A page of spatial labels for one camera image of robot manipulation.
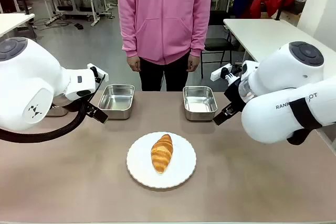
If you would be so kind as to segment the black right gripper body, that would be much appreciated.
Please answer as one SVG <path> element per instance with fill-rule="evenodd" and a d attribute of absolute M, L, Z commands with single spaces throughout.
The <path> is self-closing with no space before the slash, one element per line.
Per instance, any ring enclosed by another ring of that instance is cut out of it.
<path fill-rule="evenodd" d="M 243 108 L 245 107 L 246 103 L 240 97 L 239 94 L 239 84 L 241 83 L 240 77 L 237 80 L 229 84 L 228 88 L 224 92 L 226 98 L 230 101 L 230 104 L 227 105 L 223 111 L 228 112 L 242 112 Z"/>

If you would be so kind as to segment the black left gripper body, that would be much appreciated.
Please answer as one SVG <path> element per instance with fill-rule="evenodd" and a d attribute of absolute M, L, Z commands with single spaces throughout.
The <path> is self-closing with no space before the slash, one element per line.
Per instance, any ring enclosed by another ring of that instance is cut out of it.
<path fill-rule="evenodd" d="M 83 97 L 79 99 L 79 116 L 94 116 L 96 107 L 91 104 L 93 97 Z"/>

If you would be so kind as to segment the person left hand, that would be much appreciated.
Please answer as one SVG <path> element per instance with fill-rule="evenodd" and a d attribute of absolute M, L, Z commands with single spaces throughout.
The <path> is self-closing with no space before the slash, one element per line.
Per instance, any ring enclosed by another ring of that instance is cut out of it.
<path fill-rule="evenodd" d="M 188 57 L 187 72 L 194 72 L 199 64 L 200 64 L 200 57 L 196 57 L 190 54 Z"/>

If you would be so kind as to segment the person right hand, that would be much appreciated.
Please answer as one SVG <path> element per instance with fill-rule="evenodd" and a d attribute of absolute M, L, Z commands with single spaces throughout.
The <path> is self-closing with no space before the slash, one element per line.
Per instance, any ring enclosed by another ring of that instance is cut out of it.
<path fill-rule="evenodd" d="M 140 58 L 138 56 L 127 57 L 127 63 L 134 72 L 140 72 Z"/>

